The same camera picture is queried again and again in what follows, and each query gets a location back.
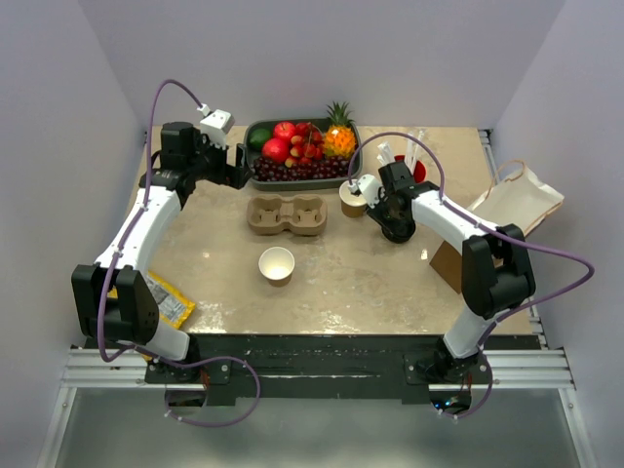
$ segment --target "dark green tray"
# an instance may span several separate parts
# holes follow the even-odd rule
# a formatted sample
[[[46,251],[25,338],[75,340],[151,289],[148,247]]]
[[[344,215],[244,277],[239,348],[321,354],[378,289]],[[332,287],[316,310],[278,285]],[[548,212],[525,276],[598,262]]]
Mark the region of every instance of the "dark green tray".
[[[321,131],[326,132],[331,125],[330,119],[281,119],[281,120],[260,120],[251,124],[245,132],[245,146],[247,147],[247,164],[252,168],[254,161],[261,157],[261,153],[252,149],[249,146],[249,137],[255,129],[266,129],[273,133],[273,129],[280,122],[293,122],[295,125],[300,122],[312,122]],[[355,134],[356,147],[360,146],[360,135],[358,129],[352,127]],[[357,176],[362,169],[362,155],[358,156],[358,159],[353,163],[353,176]],[[251,182],[255,188],[262,191],[286,191],[286,190],[320,190],[323,188],[336,188],[342,185],[347,177],[337,178],[323,178],[315,180],[293,180],[293,181],[276,181],[276,182],[261,182],[259,180],[251,178]]]

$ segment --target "cable clip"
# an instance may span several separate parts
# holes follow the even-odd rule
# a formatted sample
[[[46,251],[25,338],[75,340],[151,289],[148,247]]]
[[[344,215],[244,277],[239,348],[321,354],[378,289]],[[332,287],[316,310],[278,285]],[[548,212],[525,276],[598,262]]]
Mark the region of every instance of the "cable clip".
[[[200,107],[197,108],[198,112],[201,112],[201,114],[204,117],[208,117],[208,115],[211,113],[211,109],[202,102],[202,105]]]

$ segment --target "white paper cup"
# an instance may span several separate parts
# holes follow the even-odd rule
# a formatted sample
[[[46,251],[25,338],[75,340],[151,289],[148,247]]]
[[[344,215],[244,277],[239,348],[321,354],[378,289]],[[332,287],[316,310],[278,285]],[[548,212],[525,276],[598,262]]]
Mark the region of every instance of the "white paper cup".
[[[355,196],[349,191],[349,181],[345,180],[338,190],[340,195],[340,207],[345,216],[360,217],[364,214],[367,201],[362,195]]]
[[[293,275],[294,256],[288,249],[272,247],[260,256],[257,266],[271,286],[285,286]]]

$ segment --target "brown cardboard box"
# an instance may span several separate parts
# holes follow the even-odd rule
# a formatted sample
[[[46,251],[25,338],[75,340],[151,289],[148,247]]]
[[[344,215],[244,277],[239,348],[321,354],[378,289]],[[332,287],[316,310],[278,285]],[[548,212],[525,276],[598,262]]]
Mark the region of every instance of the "brown cardboard box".
[[[443,241],[429,264],[456,293],[461,293],[461,255],[451,244]]]

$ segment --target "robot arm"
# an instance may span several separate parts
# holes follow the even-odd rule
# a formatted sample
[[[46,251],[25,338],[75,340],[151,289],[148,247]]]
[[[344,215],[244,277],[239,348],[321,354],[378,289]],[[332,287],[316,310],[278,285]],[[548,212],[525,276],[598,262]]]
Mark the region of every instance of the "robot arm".
[[[117,297],[105,304],[104,337],[120,344],[138,344],[175,361],[188,358],[190,337],[159,320],[158,304],[145,276],[150,260],[169,224],[177,217],[198,180],[242,188],[250,172],[245,146],[238,145],[236,164],[227,164],[225,136],[233,124],[224,111],[210,112],[197,130],[190,123],[165,124],[161,131],[160,167],[152,169],[149,199],[143,205],[145,175],[135,204],[121,230],[93,265],[78,265],[71,277],[72,289],[85,336],[97,337],[99,298],[106,271],[119,254],[110,288]],[[119,246],[130,224],[123,251]]]
[[[365,197],[367,214],[381,226],[386,238],[406,242],[418,221],[462,255],[461,288],[466,306],[442,338],[432,361],[421,367],[430,380],[453,379],[476,362],[480,340],[496,318],[535,292],[527,250],[494,238],[482,226],[521,241],[523,232],[513,224],[501,227],[480,219],[447,200],[477,221],[469,223],[442,203],[435,184],[414,183],[404,162],[384,166],[379,174],[381,182],[364,175],[350,190]]]

